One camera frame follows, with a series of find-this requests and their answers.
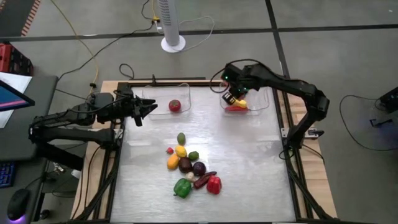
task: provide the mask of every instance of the white tower fan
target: white tower fan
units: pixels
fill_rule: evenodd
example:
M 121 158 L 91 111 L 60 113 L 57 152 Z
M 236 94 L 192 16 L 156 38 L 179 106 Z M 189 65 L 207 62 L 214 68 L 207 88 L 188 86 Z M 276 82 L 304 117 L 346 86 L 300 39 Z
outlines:
M 168 53 L 176 53 L 185 47 L 185 39 L 178 33 L 175 0 L 157 0 L 160 21 L 164 32 L 161 46 Z

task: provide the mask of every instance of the yellow cable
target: yellow cable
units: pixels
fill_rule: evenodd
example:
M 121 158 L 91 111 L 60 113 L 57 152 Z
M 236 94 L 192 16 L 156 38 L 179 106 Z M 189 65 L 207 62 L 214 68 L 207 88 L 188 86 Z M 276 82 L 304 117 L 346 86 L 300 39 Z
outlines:
M 154 0 L 152 0 L 152 19 L 155 21 L 160 19 L 159 17 L 156 16 L 156 13 L 155 13 Z
M 97 81 L 98 78 L 98 64 L 97 64 L 97 60 L 95 59 L 94 54 L 91 52 L 90 48 L 88 48 L 88 46 L 79 38 L 78 34 L 76 33 L 75 29 L 73 28 L 72 24 L 70 23 L 70 21 L 68 20 L 68 18 L 64 15 L 64 13 L 62 12 L 62 10 L 57 6 L 57 4 L 51 0 L 52 4 L 54 4 L 54 6 L 58 9 L 58 11 L 61 13 L 61 15 L 63 16 L 63 18 L 68 22 L 70 28 L 72 29 L 73 33 L 76 36 L 76 39 L 80 41 L 81 44 L 83 44 L 86 49 L 89 51 L 89 53 L 91 54 L 91 58 L 94 60 L 95 63 L 95 78 L 93 80 L 93 83 L 95 83 Z M 93 87 L 90 88 L 90 94 L 93 92 Z

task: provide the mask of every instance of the computer monitor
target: computer monitor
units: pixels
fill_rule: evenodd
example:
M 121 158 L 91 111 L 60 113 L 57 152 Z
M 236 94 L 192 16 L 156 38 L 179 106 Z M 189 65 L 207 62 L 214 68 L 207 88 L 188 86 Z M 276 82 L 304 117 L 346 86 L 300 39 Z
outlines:
M 0 111 L 34 106 L 35 101 L 0 80 Z

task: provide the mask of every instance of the green lime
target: green lime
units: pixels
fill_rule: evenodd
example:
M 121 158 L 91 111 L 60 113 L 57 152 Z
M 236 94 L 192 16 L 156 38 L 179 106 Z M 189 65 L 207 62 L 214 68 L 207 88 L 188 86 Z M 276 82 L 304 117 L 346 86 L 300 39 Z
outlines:
M 188 155 L 188 158 L 191 161 L 195 161 L 195 160 L 199 159 L 199 153 L 196 152 L 196 151 L 190 152 L 189 155 Z

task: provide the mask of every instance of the computer mouse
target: computer mouse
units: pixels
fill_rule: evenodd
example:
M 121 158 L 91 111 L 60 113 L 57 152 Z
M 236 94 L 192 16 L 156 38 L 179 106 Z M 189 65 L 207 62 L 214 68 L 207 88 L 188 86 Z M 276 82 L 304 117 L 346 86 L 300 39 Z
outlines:
M 10 220 L 18 220 L 25 214 L 29 199 L 29 190 L 19 189 L 11 197 L 7 207 L 7 216 Z

